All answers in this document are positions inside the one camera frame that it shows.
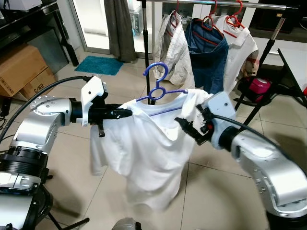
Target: white t-shirt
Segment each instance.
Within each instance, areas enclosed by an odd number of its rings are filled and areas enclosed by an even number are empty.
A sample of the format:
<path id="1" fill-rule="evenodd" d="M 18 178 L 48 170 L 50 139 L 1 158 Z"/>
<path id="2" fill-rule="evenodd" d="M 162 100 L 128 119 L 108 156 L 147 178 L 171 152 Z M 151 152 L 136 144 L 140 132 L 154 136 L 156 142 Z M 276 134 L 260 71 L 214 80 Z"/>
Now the white t-shirt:
<path id="1" fill-rule="evenodd" d="M 239 75 L 240 69 L 244 61 L 248 56 L 254 53 L 254 56 L 258 56 L 258 47 L 250 35 L 248 28 L 239 29 L 233 27 L 226 22 L 227 15 L 212 17 L 215 26 L 224 34 L 226 41 L 229 46 L 228 56 L 224 69 L 224 91 L 230 93 L 237 83 L 237 76 Z"/>
<path id="2" fill-rule="evenodd" d="M 104 138 L 99 138 L 97 126 L 91 128 L 93 174 L 100 175 L 102 167 L 109 165 L 127 178 L 131 203 L 165 209 L 179 190 L 181 172 L 195 145 L 174 119 L 194 121 L 193 126 L 199 130 L 202 119 L 197 118 L 195 106 L 210 96 L 203 90 L 189 89 L 163 105 L 136 100 L 124 103 L 120 108 L 130 109 L 133 115 L 104 120 Z M 149 116 L 181 106 L 179 110 Z"/>

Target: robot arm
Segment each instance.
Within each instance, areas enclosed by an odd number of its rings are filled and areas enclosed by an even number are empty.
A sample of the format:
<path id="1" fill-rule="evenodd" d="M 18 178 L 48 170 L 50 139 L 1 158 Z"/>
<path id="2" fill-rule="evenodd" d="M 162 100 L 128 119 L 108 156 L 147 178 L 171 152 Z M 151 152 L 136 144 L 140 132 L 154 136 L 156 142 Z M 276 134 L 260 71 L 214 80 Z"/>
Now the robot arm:
<path id="1" fill-rule="evenodd" d="M 118 104 L 105 104 L 104 82 L 92 77 L 82 88 L 81 101 L 54 96 L 37 97 L 31 112 L 20 124 L 9 150 L 0 155 L 0 229 L 11 223 L 15 229 L 34 229 L 37 217 L 31 214 L 37 202 L 35 195 L 47 178 L 47 160 L 60 126 L 71 122 L 99 126 L 104 135 L 104 119 L 120 119 L 132 115 Z"/>
<path id="2" fill-rule="evenodd" d="M 307 177 L 282 150 L 266 139 L 213 115 L 234 119 L 236 112 L 225 92 L 198 105 L 204 118 L 205 135 L 193 130 L 186 121 L 181 127 L 199 145 L 209 140 L 214 148 L 226 149 L 255 181 L 267 211 L 271 230 L 307 229 Z"/>

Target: white shirt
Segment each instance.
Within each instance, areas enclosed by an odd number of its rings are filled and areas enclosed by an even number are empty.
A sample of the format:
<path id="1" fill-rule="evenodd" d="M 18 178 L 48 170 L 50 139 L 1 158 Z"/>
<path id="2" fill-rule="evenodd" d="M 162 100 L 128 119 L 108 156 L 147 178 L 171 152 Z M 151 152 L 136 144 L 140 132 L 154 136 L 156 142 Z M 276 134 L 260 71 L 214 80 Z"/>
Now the white shirt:
<path id="1" fill-rule="evenodd" d="M 250 35 L 248 28 L 239 29 L 233 27 L 226 22 L 227 15 L 212 17 L 215 26 L 224 34 L 229 45 L 228 56 L 224 69 L 224 91 L 230 93 L 237 83 L 237 76 L 240 69 L 248 58 L 254 52 L 254 56 L 258 56 L 258 47 L 253 37 Z"/>
<path id="2" fill-rule="evenodd" d="M 104 138 L 99 138 L 97 126 L 91 128 L 93 174 L 100 175 L 102 167 L 109 165 L 127 178 L 131 203 L 165 209 L 179 190 L 181 172 L 195 145 L 174 119 L 194 121 L 193 126 L 199 130 L 202 119 L 197 118 L 195 106 L 210 96 L 204 90 L 189 89 L 187 94 L 163 105 L 136 100 L 124 103 L 120 108 L 130 109 L 133 115 L 104 120 Z M 181 106 L 179 110 L 148 116 Z"/>
<path id="3" fill-rule="evenodd" d="M 182 29 L 181 16 L 176 13 L 165 16 L 162 20 L 161 28 L 153 48 L 155 62 L 164 62 L 168 67 L 168 75 L 165 80 L 180 86 L 182 89 L 194 89 L 194 75 L 192 71 L 189 48 Z M 164 75 L 164 68 L 156 66 L 154 77 L 161 78 Z"/>

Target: glass door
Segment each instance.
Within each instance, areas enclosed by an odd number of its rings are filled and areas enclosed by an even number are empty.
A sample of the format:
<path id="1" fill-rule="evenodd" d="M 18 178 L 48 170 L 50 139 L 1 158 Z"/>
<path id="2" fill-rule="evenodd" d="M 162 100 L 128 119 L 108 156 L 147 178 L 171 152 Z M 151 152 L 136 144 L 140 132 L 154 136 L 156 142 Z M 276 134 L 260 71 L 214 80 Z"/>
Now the glass door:
<path id="1" fill-rule="evenodd" d="M 109 38 L 106 23 L 105 3 L 107 0 L 69 0 L 79 35 L 85 51 L 109 53 Z M 135 51 L 144 53 L 143 15 L 141 3 L 127 0 Z M 147 2 L 148 49 L 152 52 L 152 3 Z"/>

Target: clothes rack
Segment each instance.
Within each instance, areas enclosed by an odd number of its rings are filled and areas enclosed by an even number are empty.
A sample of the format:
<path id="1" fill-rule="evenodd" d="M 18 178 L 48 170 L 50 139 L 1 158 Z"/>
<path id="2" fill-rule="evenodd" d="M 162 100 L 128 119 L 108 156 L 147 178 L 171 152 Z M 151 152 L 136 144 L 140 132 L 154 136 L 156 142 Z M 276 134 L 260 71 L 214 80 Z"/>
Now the clothes rack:
<path id="1" fill-rule="evenodd" d="M 145 50 L 145 67 L 149 66 L 149 58 L 148 58 L 148 31 L 147 31 L 147 18 L 146 18 L 146 2 L 163 2 L 163 3 L 177 3 L 177 0 L 137 0 L 142 2 L 142 12 L 143 12 L 143 38 L 144 38 L 144 50 Z M 190 4 L 205 4 L 205 5 L 214 5 L 215 2 L 213 0 L 180 0 L 180 4 L 190 3 Z M 240 3 L 237 1 L 217 1 L 217 5 L 219 6 L 229 6 L 229 7 L 240 7 Z M 286 6 L 286 5 L 275 5 L 275 4 L 263 4 L 263 3 L 252 3 L 252 2 L 242 2 L 243 7 L 247 8 L 256 8 L 256 9 L 267 9 L 267 10 L 276 10 L 276 11 L 284 11 L 283 15 L 280 17 L 280 20 L 269 39 L 263 54 L 259 60 L 259 68 L 263 64 L 266 56 L 268 55 L 269 51 L 273 47 L 275 43 L 275 39 L 285 21 L 286 18 L 291 17 L 291 15 L 298 12 L 297 6 Z M 147 85 L 147 94 L 150 91 L 150 82 L 149 82 L 149 73 L 146 75 L 146 85 Z M 241 102 L 244 99 L 245 94 L 242 93 L 241 97 L 239 98 L 235 109 L 238 109 Z M 150 101 L 148 99 L 148 104 L 154 104 L 155 101 Z"/>

